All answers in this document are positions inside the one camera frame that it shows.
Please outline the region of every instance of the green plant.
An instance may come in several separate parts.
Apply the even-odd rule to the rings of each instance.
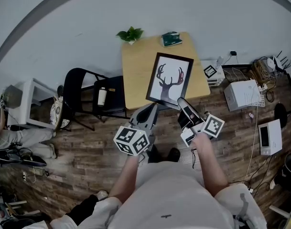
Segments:
[[[135,42],[140,39],[142,33],[143,30],[141,30],[141,28],[135,29],[131,26],[128,31],[120,31],[117,36],[119,36],[123,41]]]

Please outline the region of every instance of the white box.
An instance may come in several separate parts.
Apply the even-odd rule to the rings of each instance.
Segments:
[[[282,150],[280,120],[258,125],[260,152],[262,155],[273,155]]]
[[[261,95],[255,80],[232,82],[224,90],[229,111],[246,108],[261,101]]]
[[[202,64],[203,69],[206,69],[210,65],[213,68],[215,68],[216,60],[201,60],[201,64]],[[219,86],[222,83],[222,81],[225,79],[225,74],[221,66],[216,71],[217,72],[214,75],[212,75],[210,78],[206,76],[209,86]]]

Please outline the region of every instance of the picture frame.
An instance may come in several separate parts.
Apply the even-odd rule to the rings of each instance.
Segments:
[[[146,99],[180,110],[177,99],[184,98],[194,59],[158,52]]]

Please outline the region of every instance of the hand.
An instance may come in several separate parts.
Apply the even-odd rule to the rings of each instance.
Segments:
[[[195,143],[196,149],[212,147],[211,141],[206,133],[200,132],[196,134],[196,137],[192,140]]]

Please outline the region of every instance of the white pants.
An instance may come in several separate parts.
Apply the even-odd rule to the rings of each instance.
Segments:
[[[3,130],[0,134],[0,149],[8,148],[12,143],[20,143],[21,146],[18,146],[18,149],[26,147],[36,156],[51,158],[53,156],[52,147],[40,142],[50,140],[52,137],[53,130],[48,128],[32,128],[17,132]]]

